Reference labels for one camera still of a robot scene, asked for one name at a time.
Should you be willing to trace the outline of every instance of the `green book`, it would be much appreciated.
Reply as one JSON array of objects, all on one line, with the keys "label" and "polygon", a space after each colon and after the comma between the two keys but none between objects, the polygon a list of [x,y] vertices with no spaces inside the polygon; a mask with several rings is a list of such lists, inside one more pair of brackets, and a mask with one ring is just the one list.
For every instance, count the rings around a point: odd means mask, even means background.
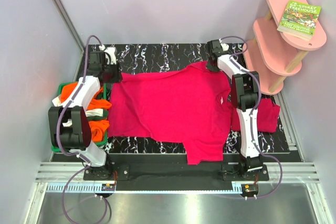
[{"label": "green book", "polygon": [[321,6],[290,0],[277,30],[304,40],[310,40],[314,35],[320,11]]}]

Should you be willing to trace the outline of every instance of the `black marble table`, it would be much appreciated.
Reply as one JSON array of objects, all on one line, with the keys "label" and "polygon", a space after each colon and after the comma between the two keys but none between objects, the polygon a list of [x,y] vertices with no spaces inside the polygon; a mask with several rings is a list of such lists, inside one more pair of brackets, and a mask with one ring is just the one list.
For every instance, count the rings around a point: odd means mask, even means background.
[{"label": "black marble table", "polygon": [[[142,44],[142,45],[113,45],[116,47],[117,59],[122,72],[137,74],[147,72],[166,72],[181,70],[187,65],[207,60],[206,44]],[[229,44],[230,52],[242,50],[242,44]],[[98,45],[91,45],[90,51],[99,51]],[[245,67],[243,55],[236,57]],[[78,76],[82,76],[83,62]],[[223,153],[237,153],[240,132],[231,131]],[[270,153],[289,153],[285,133],[278,118],[275,133],[258,132],[259,144],[262,150]],[[109,153],[185,153],[182,143],[162,143],[149,137],[110,137],[108,143],[101,147]]]}]

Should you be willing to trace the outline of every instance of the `green basket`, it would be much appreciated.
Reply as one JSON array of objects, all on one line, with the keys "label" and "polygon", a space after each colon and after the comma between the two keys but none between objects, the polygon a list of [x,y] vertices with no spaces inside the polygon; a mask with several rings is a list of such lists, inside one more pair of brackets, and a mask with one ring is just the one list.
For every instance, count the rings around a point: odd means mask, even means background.
[{"label": "green basket", "polygon": [[[58,90],[57,90],[57,95],[60,95],[62,92],[62,89],[65,85],[71,84],[73,82],[67,82],[67,83],[62,83],[60,86],[58,86]],[[103,99],[106,100],[106,96],[107,96],[107,89],[106,89],[106,84],[104,83],[103,85]],[[103,141],[95,143],[97,146],[101,146],[101,145],[105,145],[107,143],[107,131],[105,132],[105,136]],[[51,146],[51,150],[53,152],[60,152],[61,150],[58,147],[54,147],[53,145]]]}]

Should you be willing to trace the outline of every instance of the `pink shelf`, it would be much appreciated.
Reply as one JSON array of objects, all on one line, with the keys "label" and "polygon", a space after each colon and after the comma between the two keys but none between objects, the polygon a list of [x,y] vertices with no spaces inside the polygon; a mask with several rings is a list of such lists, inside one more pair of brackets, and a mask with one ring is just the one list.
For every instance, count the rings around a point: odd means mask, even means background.
[{"label": "pink shelf", "polygon": [[263,61],[269,70],[281,76],[292,76],[300,71],[301,62],[292,72],[287,73],[285,71],[286,66],[298,52],[296,48],[283,40],[273,19],[257,19],[253,24],[253,31],[256,35]]},{"label": "pink shelf", "polygon": [[256,41],[253,42],[252,40],[249,40],[247,45],[248,49],[244,53],[246,65],[248,70],[257,71],[259,73],[261,92],[268,95],[279,93],[284,87],[283,83],[272,93],[269,92],[269,88],[282,76],[273,73],[265,66]]},{"label": "pink shelf", "polygon": [[[281,17],[289,1],[290,0],[267,0],[268,7],[273,15],[273,18],[277,26],[279,25],[281,21]],[[307,0],[294,0],[294,1],[298,1],[298,2],[306,3],[306,4],[308,3]],[[306,41],[306,40],[288,35],[286,33],[280,33],[280,35],[291,46],[301,49],[301,50],[305,50],[305,51],[317,50],[321,48],[327,41],[327,35],[318,21],[316,24],[314,36],[312,37],[310,41]]]}]

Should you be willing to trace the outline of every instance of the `orange clothing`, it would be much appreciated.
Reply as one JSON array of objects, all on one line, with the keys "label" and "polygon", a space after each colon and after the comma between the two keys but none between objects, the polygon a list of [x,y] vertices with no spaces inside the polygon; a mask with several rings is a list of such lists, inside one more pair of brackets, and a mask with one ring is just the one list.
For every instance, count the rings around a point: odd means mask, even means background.
[{"label": "orange clothing", "polygon": [[[68,99],[68,97],[71,95],[75,87],[77,86],[77,82],[65,85],[62,89],[60,100],[61,102],[64,102]],[[103,91],[103,87],[100,88],[100,90],[93,96],[87,110],[93,110],[93,109],[106,109],[108,110],[111,108],[112,104],[108,102],[107,100],[100,99],[97,100],[96,97],[99,93]]]},{"label": "orange clothing", "polygon": [[[60,100],[61,102],[64,102],[68,99],[68,97],[71,95],[75,87],[77,86],[77,82],[65,85],[62,89]],[[108,102],[107,100],[100,99],[97,100],[96,97],[98,94],[103,92],[103,87],[100,88],[100,90],[93,96],[90,104],[88,105],[87,110],[93,110],[93,109],[106,109],[108,110],[111,108],[112,104]],[[89,125],[91,128],[91,139],[95,143],[103,141],[104,134],[107,130],[107,128],[110,126],[110,122],[108,120],[101,120],[101,121],[89,121]]]},{"label": "orange clothing", "polygon": [[89,121],[89,125],[91,128],[91,139],[96,143],[103,140],[104,133],[110,126],[110,122],[108,120]]}]

